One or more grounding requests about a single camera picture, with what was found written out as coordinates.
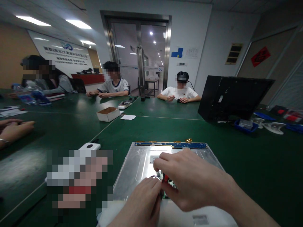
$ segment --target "plastic bottle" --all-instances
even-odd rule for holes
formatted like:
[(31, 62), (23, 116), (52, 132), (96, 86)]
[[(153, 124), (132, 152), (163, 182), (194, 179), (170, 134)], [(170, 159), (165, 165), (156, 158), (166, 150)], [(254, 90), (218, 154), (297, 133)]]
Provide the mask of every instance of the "plastic bottle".
[(31, 95), (36, 99), (37, 103), (40, 106), (48, 106), (51, 105), (50, 100), (45, 96), (41, 87), (34, 85), (34, 86), (27, 86), (26, 89), (31, 93)]
[(36, 100), (31, 96), (31, 93), (24, 87), (22, 87), (20, 84), (13, 84), (13, 89), (18, 98), (28, 105), (34, 104), (36, 105)]

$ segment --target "plastic tray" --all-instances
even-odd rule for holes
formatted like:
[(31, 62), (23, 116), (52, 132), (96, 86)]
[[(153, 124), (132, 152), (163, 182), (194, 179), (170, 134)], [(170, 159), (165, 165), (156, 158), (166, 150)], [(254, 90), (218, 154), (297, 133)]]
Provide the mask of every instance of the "plastic tray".
[(252, 129), (249, 130), (249, 129), (239, 126), (239, 122), (240, 122), (240, 119), (235, 121), (235, 128), (239, 129), (242, 132), (248, 133), (248, 134), (254, 132), (258, 128), (258, 125), (256, 123), (252, 123)]

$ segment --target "small white box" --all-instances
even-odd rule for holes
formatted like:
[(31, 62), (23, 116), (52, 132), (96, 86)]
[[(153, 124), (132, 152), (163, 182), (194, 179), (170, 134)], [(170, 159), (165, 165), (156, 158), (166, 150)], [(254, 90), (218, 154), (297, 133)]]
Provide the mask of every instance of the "small white box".
[(97, 116), (100, 121), (107, 121), (110, 122), (113, 119), (117, 118), (120, 116), (120, 110), (115, 107), (108, 107), (104, 110), (101, 110), (97, 112)]

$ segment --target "electrical outlet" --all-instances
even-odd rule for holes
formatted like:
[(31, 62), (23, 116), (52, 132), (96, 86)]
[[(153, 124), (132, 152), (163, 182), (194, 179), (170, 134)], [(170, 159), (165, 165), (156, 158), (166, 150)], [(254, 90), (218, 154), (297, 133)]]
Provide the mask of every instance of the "electrical outlet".
[(184, 63), (184, 62), (178, 62), (178, 63), (177, 63), (177, 66), (187, 66), (187, 63)]

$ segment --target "hand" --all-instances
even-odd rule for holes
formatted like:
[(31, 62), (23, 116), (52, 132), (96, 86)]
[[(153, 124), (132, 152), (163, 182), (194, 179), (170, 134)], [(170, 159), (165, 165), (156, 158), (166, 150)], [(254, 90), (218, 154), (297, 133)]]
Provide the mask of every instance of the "hand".
[(186, 148), (175, 154), (161, 153), (154, 161), (155, 171), (162, 170), (174, 181), (177, 189), (163, 182), (161, 188), (185, 212), (204, 206), (224, 208), (231, 197), (233, 178)]
[(87, 97), (92, 97), (92, 96), (95, 96), (95, 95), (96, 95), (96, 93), (93, 92), (93, 91), (88, 91), (88, 92), (86, 93), (86, 96), (87, 96)]
[(9, 93), (9, 94), (6, 94), (6, 96), (8, 98), (12, 98), (12, 99), (19, 99), (19, 97), (17, 96), (16, 93)]
[(150, 177), (142, 180), (108, 227), (156, 226), (160, 212), (160, 189), (158, 179)]
[(174, 100), (174, 98), (175, 98), (175, 96), (174, 96), (174, 95), (172, 95), (172, 96), (168, 96), (168, 97), (167, 97), (167, 101), (171, 102), (171, 101), (173, 101), (173, 100)]
[(34, 121), (23, 122), (21, 125), (18, 125), (17, 122), (12, 122), (3, 129), (0, 138), (13, 143), (30, 133), (34, 129), (34, 124)]
[(180, 102), (181, 102), (181, 103), (188, 103), (188, 102), (189, 102), (189, 99), (187, 99), (187, 98), (181, 98), (181, 99), (180, 99)]
[(100, 97), (100, 98), (108, 98), (109, 97), (109, 95), (108, 95), (108, 93), (99, 93), (98, 94), (98, 97)]
[(19, 119), (8, 119), (0, 121), (0, 131), (2, 131), (6, 126), (10, 125), (12, 122), (21, 123), (23, 120)]

